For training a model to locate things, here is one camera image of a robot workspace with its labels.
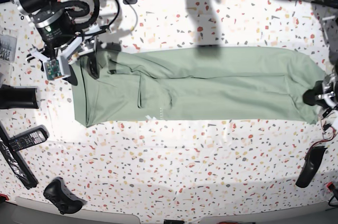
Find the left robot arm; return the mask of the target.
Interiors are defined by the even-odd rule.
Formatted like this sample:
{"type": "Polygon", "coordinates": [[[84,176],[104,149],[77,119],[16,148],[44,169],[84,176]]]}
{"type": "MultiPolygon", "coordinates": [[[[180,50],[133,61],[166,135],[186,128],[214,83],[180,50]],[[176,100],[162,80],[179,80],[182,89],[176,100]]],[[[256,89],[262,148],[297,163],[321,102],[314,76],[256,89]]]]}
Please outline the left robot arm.
{"type": "Polygon", "coordinates": [[[337,111],[337,17],[327,16],[321,20],[324,41],[329,48],[329,61],[326,76],[312,89],[303,94],[303,102],[310,106],[323,108],[323,117],[337,111]]]}

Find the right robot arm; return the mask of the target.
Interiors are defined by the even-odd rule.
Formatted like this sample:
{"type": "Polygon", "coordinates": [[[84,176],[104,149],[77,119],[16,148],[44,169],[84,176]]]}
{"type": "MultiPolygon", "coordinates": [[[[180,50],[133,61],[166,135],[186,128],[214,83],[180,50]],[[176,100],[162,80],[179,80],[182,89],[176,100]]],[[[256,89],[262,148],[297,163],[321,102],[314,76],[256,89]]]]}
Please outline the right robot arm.
{"type": "Polygon", "coordinates": [[[99,78],[96,59],[97,35],[109,25],[99,26],[99,0],[13,0],[41,36],[44,46],[31,48],[27,60],[38,59],[50,81],[64,79],[76,85],[70,64],[88,57],[87,71],[99,78]]]}

